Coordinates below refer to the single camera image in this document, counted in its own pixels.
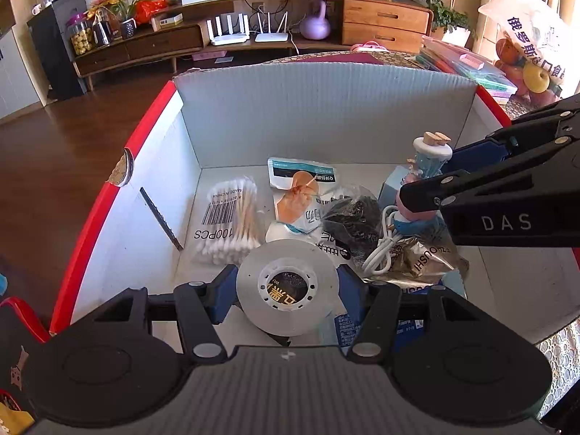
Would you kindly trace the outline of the pink toy case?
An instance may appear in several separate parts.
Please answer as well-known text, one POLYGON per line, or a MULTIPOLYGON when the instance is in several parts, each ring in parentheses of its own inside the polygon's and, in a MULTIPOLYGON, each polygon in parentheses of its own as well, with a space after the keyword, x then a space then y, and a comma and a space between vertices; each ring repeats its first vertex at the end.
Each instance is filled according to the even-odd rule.
POLYGON ((350 47, 352 53, 388 53, 389 50, 374 40, 354 44, 350 47))

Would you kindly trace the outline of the potted green plant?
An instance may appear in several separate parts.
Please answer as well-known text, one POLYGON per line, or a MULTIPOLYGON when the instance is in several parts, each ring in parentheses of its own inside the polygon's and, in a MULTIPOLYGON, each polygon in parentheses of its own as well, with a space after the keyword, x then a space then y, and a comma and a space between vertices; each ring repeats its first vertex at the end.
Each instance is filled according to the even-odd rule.
POLYGON ((430 37, 434 40, 465 47, 471 25, 468 15, 445 4, 445 0, 419 0, 432 12, 430 37))

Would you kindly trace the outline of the maroon bear tablet case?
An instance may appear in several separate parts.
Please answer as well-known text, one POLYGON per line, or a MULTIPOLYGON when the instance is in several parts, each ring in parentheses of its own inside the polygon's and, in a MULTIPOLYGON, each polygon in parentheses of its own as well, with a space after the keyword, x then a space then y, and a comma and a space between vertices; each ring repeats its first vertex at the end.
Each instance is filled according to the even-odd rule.
POLYGON ((302 63, 357 63, 368 65, 382 65, 382 62, 369 53, 329 52, 296 56, 292 62, 302 63))

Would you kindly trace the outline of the flower pot arrangement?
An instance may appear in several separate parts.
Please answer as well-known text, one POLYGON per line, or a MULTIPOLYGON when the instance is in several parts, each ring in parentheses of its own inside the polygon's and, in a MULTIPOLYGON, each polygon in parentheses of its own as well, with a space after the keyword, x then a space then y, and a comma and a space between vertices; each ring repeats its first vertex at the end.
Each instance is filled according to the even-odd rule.
POLYGON ((137 4, 141 0, 95 0, 87 10, 87 16, 95 21, 97 16, 107 17, 117 22, 118 32, 122 40, 128 40, 135 35, 137 22, 137 4))

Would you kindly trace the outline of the wooden tv cabinet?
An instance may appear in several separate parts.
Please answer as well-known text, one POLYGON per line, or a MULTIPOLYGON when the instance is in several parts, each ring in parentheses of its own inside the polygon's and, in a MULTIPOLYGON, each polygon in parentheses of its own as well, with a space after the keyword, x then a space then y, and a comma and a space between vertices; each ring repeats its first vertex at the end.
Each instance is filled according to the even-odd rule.
POLYGON ((331 31, 325 40, 307 40, 300 33, 300 23, 319 10, 319 0, 214 0, 165 9, 163 16, 182 15, 182 22, 165 29, 140 29, 128 40, 116 40, 77 57, 77 74, 92 83, 98 74, 148 62, 168 60, 175 63, 181 56, 202 55, 217 50, 210 44, 206 21, 220 16, 222 29, 226 15, 237 25, 239 13, 249 17, 250 40, 224 45, 227 51, 240 50, 347 50, 352 45, 374 40, 388 50, 416 54, 422 37, 430 33, 432 12, 403 0, 324 0, 326 19, 331 31), (288 13, 287 42, 256 43, 258 19, 271 13, 276 29, 283 14, 288 13))

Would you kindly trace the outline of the white router tall antennas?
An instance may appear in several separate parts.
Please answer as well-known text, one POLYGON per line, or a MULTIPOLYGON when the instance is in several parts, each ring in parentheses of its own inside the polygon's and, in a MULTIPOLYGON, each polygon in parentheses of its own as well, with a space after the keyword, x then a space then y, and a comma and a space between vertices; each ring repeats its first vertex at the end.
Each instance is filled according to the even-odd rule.
POLYGON ((210 44, 214 46, 224 46, 241 44, 250 40, 249 17, 247 14, 239 13, 238 22, 234 25, 232 16, 226 15, 226 27, 222 29, 222 19, 216 16, 207 20, 207 33, 210 44))

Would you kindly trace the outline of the bag of cotton swabs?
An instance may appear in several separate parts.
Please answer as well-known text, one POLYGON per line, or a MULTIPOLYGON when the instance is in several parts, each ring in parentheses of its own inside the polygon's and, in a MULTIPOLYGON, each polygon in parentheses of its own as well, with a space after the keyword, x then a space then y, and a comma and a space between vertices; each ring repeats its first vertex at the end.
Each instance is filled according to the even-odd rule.
POLYGON ((194 263, 240 265, 262 244, 258 186, 249 177, 213 185, 193 233, 194 263))

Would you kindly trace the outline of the silver foil snack packet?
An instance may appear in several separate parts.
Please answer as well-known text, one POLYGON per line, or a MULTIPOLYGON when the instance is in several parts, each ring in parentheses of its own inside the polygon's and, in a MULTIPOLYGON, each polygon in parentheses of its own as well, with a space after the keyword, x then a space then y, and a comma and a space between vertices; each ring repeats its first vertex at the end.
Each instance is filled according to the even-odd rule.
POLYGON ((469 268, 469 261, 454 245, 408 237, 388 243, 377 265, 370 269, 369 280, 391 283, 409 294, 446 286, 462 295, 469 268))

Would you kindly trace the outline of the clear bag black items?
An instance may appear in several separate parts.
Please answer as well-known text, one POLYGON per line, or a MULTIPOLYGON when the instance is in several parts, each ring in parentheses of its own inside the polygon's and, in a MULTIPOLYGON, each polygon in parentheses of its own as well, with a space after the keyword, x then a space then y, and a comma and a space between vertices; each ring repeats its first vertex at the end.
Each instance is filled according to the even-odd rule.
POLYGON ((323 196, 322 226, 361 268, 382 237, 381 209, 367 188, 338 186, 323 196))

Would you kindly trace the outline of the clear tape roll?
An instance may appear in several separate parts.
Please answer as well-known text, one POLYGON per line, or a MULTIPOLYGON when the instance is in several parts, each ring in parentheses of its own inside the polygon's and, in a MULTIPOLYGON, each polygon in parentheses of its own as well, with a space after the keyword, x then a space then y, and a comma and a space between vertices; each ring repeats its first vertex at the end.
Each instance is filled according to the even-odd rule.
POLYGON ((295 337, 316 330, 333 312, 339 279, 331 259, 315 245, 278 240, 243 260, 236 294, 254 326, 277 337, 295 337))

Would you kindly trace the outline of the black cabinet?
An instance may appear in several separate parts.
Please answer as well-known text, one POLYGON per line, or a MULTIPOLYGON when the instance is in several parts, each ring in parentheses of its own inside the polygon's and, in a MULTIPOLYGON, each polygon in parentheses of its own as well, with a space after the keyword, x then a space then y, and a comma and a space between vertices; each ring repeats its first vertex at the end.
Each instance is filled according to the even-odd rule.
POLYGON ((62 101, 87 92, 74 66, 76 52, 67 26, 86 11, 86 0, 42 0, 42 9, 26 23, 49 81, 50 99, 62 101))

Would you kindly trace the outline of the white plastic bag of fruit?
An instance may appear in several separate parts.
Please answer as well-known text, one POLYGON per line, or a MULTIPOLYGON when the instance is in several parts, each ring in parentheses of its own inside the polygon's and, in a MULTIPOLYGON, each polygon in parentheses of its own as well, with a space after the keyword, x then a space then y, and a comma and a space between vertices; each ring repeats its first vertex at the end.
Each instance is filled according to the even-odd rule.
POLYGON ((537 107, 560 100, 572 28, 543 0, 492 0, 479 13, 498 25, 497 58, 516 94, 537 107))

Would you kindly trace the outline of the black snack packet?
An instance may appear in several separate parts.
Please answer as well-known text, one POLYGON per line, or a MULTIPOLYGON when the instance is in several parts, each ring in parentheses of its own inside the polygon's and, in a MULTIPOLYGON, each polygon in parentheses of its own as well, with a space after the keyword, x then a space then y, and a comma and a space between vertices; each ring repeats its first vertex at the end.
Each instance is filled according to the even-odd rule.
POLYGON ((309 285, 298 273, 285 271, 276 274, 266 286, 268 295, 282 305, 293 305, 305 299, 309 285))

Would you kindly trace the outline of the pink cartoon figurine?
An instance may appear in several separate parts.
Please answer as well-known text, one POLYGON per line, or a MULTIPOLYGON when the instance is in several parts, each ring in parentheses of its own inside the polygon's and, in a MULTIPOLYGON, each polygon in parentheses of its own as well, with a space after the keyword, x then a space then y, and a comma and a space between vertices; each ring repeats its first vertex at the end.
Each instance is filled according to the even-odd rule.
MULTIPOLYGON (((402 185, 427 180, 439 176, 442 166, 452 158, 453 150, 449 145, 451 139, 441 132, 429 132, 413 141, 415 157, 408 159, 409 173, 402 180, 402 185)), ((428 225, 435 222, 438 215, 435 210, 427 212, 412 212, 400 198, 400 191, 396 194, 395 205, 397 211, 392 217, 394 229, 403 237, 418 235, 428 225)))

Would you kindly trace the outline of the stack of plastic bead cases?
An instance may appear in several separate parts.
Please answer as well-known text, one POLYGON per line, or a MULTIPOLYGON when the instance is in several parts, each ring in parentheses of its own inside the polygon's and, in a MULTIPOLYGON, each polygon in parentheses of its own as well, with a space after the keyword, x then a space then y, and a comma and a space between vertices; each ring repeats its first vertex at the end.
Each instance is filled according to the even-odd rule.
POLYGON ((485 57, 457 45, 423 36, 423 46, 416 56, 422 67, 450 75, 464 76, 486 89, 498 104, 507 104, 518 87, 503 71, 485 57))

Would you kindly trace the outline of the red cardboard box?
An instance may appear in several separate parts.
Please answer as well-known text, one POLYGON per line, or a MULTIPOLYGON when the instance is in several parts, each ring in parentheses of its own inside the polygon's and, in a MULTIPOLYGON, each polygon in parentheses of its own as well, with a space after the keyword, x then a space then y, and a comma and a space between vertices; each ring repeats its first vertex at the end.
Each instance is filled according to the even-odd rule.
POLYGON ((504 166, 519 133, 476 83, 377 63, 268 63, 192 70, 167 83, 98 194, 50 323, 60 333, 126 289, 210 282, 275 241, 329 266, 403 279, 394 252, 419 236, 424 275, 459 256, 474 305, 531 343, 579 316, 579 203, 527 205, 533 180, 456 192, 464 172, 504 166))

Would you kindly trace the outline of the light green tea box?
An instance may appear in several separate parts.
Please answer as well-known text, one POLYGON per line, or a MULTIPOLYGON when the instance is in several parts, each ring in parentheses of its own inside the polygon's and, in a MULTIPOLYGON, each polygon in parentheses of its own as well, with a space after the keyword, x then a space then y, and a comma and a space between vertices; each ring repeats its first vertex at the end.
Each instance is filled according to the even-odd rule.
POLYGON ((413 174, 414 172, 407 166, 396 166, 381 186, 377 199, 378 206, 381 209, 387 206, 398 207, 400 203, 399 191, 413 174))

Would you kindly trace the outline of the white router thin antennas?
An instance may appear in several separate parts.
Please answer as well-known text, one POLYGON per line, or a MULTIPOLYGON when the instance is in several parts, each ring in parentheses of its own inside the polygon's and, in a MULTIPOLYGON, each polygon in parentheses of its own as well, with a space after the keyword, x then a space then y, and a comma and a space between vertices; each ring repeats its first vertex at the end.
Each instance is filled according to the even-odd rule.
POLYGON ((285 12, 276 29, 272 28, 271 13, 268 13, 266 20, 258 19, 258 32, 254 41, 256 43, 287 42, 288 33, 288 13, 285 12))

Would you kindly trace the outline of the blue cracker packet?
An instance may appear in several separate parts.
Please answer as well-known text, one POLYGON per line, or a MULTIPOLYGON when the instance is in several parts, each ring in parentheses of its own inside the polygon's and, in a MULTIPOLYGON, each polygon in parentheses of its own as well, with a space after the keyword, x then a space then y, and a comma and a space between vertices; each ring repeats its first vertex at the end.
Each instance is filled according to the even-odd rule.
MULTIPOLYGON (((319 326, 319 339, 323 346, 336 346, 347 354, 356 340, 361 325, 355 324, 346 313, 327 316, 319 326)), ((424 320, 399 320, 393 349, 398 351, 416 341, 425 333, 424 320)))

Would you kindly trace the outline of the white chicken snack packet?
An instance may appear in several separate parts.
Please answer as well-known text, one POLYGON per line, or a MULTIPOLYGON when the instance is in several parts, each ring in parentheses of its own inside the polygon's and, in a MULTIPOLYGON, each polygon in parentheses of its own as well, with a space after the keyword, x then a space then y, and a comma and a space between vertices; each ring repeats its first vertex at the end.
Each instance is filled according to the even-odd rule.
POLYGON ((338 185, 333 166, 315 161, 271 157, 268 181, 278 222, 309 234, 322 221, 323 196, 338 185))

